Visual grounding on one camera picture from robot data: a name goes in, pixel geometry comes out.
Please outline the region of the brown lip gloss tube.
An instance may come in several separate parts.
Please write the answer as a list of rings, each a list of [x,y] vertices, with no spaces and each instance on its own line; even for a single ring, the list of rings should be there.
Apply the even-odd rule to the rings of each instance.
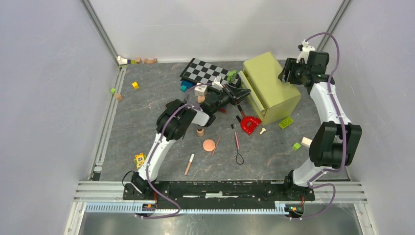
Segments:
[[[240,112],[240,114],[241,114],[241,116],[242,116],[242,118],[245,118],[245,113],[244,113],[244,111],[243,111],[243,109],[242,109],[242,107],[240,106],[240,105],[237,105],[237,108],[238,108],[238,110],[239,110],[239,112]]]

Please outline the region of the foundation bottle with grey cap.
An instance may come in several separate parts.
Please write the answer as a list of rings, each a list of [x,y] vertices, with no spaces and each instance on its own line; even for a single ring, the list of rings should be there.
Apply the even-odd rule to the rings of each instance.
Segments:
[[[197,126],[196,129],[196,134],[198,137],[203,137],[204,136],[204,128],[200,125]]]

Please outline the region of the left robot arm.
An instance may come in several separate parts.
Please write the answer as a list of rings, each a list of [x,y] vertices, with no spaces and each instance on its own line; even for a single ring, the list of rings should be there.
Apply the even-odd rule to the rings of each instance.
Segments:
[[[176,99],[165,106],[157,119],[156,137],[144,165],[133,174],[132,186],[141,199],[149,199],[154,193],[153,183],[171,146],[183,138],[191,124],[209,127],[216,119],[215,113],[222,107],[238,105],[251,93],[250,89],[223,85],[220,91],[210,91],[201,104],[190,104]]]

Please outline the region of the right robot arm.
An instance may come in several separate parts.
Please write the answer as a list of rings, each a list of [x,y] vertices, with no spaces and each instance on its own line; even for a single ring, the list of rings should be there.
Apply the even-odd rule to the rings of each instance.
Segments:
[[[239,73],[264,125],[291,115],[301,97],[297,85],[305,86],[315,102],[321,126],[309,147],[309,158],[284,179],[282,192],[289,200],[297,199],[323,174],[350,165],[362,135],[362,128],[352,124],[339,104],[335,85],[326,74],[328,62],[327,52],[303,49],[282,66],[266,52],[245,61]]]

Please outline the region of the green toy figure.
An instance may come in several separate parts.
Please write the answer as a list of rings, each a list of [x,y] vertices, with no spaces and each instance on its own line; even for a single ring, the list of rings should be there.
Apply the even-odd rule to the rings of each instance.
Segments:
[[[236,79],[237,76],[237,71],[236,70],[232,70],[227,74],[227,82],[229,84],[233,83],[234,80]]]

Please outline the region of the green drawer cabinet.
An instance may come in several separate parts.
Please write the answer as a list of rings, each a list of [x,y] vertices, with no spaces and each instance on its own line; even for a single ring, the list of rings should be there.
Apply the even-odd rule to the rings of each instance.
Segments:
[[[248,100],[263,125],[289,117],[301,99],[294,85],[281,82],[283,67],[271,52],[243,62],[239,72],[243,88],[251,90]]]

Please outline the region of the thin pink lip pencil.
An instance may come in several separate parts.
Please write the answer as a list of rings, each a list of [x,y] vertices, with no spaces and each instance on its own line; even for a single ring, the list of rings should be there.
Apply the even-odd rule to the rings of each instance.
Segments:
[[[220,139],[221,139],[221,136],[219,136],[219,138],[218,138],[217,142],[215,143],[215,148],[214,148],[214,150],[213,150],[213,152],[212,152],[212,155],[214,155],[214,154],[215,154],[215,151],[216,151],[216,149],[217,149],[217,147],[218,147],[218,144],[219,144]]]

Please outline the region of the round peach powder puff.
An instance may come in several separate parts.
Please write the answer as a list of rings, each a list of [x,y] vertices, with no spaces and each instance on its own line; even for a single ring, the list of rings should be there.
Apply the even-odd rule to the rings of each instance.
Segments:
[[[208,139],[203,142],[203,149],[207,152],[211,152],[215,149],[216,143],[215,141]]]

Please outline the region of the lime green toy brick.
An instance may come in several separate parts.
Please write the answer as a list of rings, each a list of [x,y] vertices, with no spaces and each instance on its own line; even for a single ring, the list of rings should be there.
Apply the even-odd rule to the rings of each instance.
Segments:
[[[290,126],[294,121],[290,118],[290,117],[286,117],[284,120],[282,120],[278,126],[284,130],[285,128],[287,128],[288,126]]]

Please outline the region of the small green block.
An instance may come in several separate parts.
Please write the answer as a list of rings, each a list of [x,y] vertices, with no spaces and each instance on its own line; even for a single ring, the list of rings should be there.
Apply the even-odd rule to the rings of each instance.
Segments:
[[[292,146],[292,148],[293,148],[295,151],[297,151],[297,150],[299,150],[299,149],[301,148],[301,144],[300,144],[300,143],[298,143],[298,142],[296,142],[296,143]]]

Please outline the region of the small yellow cube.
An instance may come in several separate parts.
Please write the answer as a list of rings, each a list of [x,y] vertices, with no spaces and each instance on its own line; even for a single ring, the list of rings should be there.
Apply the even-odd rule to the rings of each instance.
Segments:
[[[138,89],[139,88],[139,85],[138,85],[137,82],[132,83],[132,86],[133,86],[134,89]]]

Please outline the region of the yellow number toy block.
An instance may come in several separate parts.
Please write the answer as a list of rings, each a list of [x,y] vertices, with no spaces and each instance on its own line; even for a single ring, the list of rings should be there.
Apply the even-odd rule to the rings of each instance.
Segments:
[[[140,169],[144,165],[145,160],[146,160],[146,155],[144,153],[139,153],[135,155],[134,162],[136,164],[136,168]]]

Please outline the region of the small wooden cube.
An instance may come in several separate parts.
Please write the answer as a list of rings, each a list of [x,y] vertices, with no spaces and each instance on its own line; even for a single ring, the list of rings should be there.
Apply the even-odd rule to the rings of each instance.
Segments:
[[[123,96],[120,93],[116,93],[114,95],[114,97],[116,98],[117,101],[122,101],[123,100]]]

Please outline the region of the wooden blocks in corner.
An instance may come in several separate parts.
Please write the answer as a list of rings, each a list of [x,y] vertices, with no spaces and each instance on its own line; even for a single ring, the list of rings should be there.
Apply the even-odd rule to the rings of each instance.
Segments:
[[[128,64],[154,64],[157,63],[158,60],[157,58],[154,59],[141,59],[140,57],[137,57],[135,59],[127,59],[127,58],[123,58],[121,56],[118,56],[117,58],[117,62],[120,66],[125,66]]]

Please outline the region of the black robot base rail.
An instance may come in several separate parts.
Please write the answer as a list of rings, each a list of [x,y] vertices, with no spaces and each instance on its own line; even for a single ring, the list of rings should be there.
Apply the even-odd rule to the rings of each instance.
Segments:
[[[132,184],[124,189],[124,200],[156,200],[157,209],[273,209],[275,202],[313,201],[310,188],[287,186],[279,181],[156,181],[153,186],[161,193],[156,196],[151,188],[145,194]]]

